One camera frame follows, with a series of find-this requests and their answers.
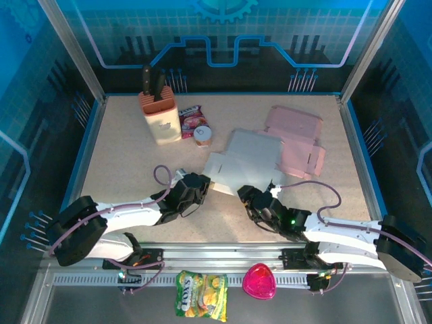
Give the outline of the white paper box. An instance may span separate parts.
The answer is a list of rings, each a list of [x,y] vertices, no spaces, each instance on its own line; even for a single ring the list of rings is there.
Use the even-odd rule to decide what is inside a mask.
[[[282,148],[279,138],[238,128],[225,152],[209,155],[202,174],[211,179],[215,191],[224,194],[237,196],[245,185],[264,192],[269,184],[286,183],[285,173],[279,170]]]

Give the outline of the pink paper box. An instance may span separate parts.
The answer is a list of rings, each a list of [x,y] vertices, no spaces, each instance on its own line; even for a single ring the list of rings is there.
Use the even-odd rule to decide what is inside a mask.
[[[272,106],[265,129],[258,133],[281,142],[277,168],[285,174],[311,180],[321,175],[325,149],[319,145],[323,120],[312,113],[282,105]]]

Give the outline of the small tin can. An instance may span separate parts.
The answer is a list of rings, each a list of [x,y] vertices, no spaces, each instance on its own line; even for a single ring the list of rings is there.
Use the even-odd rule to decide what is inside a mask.
[[[193,133],[195,144],[199,147],[206,147],[211,144],[212,131],[208,126],[199,126]]]

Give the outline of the red candy bag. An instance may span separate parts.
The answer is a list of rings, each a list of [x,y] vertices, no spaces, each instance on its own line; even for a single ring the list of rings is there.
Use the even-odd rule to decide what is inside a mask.
[[[179,112],[182,139],[194,136],[195,129],[199,127],[210,128],[207,118],[200,105],[195,105]]]

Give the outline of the pink triangular plastic container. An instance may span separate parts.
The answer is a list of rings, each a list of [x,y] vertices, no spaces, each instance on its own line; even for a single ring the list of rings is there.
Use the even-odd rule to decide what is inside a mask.
[[[277,285],[270,268],[258,263],[246,272],[242,280],[242,289],[258,300],[270,300],[276,295]]]

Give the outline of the beige knife block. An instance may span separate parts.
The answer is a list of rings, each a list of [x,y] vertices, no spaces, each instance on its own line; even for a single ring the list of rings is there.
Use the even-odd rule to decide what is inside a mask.
[[[171,87],[164,86],[161,96],[160,101],[154,101],[154,96],[144,95],[143,92],[138,95],[142,113],[158,145],[182,139],[178,105]]]

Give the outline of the black controller board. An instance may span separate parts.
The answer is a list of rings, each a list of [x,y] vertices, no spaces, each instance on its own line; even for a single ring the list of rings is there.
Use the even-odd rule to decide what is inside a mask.
[[[121,270],[117,275],[118,288],[123,295],[126,293],[133,294],[138,288],[138,284],[142,283],[142,277],[137,274],[132,274],[128,269]]]
[[[306,276],[307,286],[312,293],[323,293],[330,283],[331,276],[326,273],[308,274]]]

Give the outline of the yellow green candy bag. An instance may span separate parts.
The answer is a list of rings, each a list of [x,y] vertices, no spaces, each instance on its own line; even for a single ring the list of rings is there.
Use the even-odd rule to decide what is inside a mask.
[[[226,274],[215,275],[183,270],[175,278],[175,314],[186,318],[209,318],[227,322]]]

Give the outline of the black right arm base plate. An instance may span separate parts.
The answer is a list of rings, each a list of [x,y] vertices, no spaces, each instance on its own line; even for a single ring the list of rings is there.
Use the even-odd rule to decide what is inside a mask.
[[[326,263],[315,254],[305,252],[301,248],[282,249],[278,259],[282,261],[285,270],[340,270],[344,268],[343,263]]]

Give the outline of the aluminium front rail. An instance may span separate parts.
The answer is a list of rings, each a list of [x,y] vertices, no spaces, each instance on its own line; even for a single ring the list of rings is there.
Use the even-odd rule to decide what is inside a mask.
[[[139,244],[133,247],[129,240],[117,241],[103,238],[83,256],[72,250],[54,252],[58,263],[66,267],[84,259],[113,259],[119,263],[125,261],[136,250],[144,254],[147,250],[163,251],[164,259],[193,260],[198,263],[208,261],[257,261],[259,259],[276,259],[284,250],[296,252],[301,258],[309,255],[312,259],[326,264],[350,263],[385,269],[384,262],[379,259],[376,247],[358,248],[329,242],[309,243],[241,243],[241,244]]]

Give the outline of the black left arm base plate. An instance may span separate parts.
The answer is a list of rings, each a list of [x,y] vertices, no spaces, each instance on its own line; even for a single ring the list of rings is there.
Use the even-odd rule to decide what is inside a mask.
[[[120,262],[121,265],[126,265],[130,267],[137,267],[141,265],[147,265],[151,263],[161,262],[163,260],[163,249],[160,248],[143,248],[141,251],[134,252],[126,260]],[[125,269],[124,267],[119,267],[109,262],[107,259],[103,260],[104,270],[120,270]],[[149,267],[149,269],[160,269],[161,265],[154,265]]]

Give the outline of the aluminium frame post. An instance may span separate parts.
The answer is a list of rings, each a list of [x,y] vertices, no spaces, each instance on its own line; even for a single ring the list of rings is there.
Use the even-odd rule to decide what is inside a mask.
[[[382,46],[385,37],[393,26],[400,10],[403,8],[406,0],[389,0],[380,18],[378,19],[360,57],[354,65],[353,70],[341,91],[340,102],[345,105],[353,95],[362,77],[370,66],[373,58]]]
[[[105,92],[56,0],[37,0],[98,104]]]

